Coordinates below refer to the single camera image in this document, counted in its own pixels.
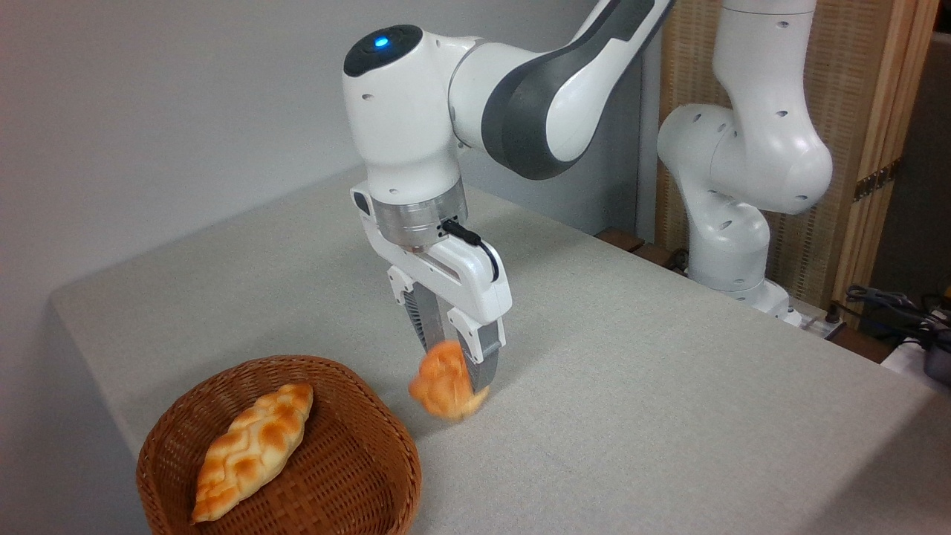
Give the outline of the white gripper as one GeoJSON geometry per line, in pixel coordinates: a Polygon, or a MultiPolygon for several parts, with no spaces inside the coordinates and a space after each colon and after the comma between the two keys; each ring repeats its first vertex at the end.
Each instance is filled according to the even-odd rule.
{"type": "Polygon", "coordinates": [[[473,393],[482,392],[495,379],[507,343],[504,315],[513,304],[502,261],[496,261],[496,273],[484,248],[452,235],[420,253],[391,243],[374,220],[366,185],[351,187],[351,200],[371,247],[391,264],[387,274],[393,294],[407,312],[423,351],[446,339],[438,295],[452,305],[446,312],[447,339],[461,346],[463,370],[473,393]]]}

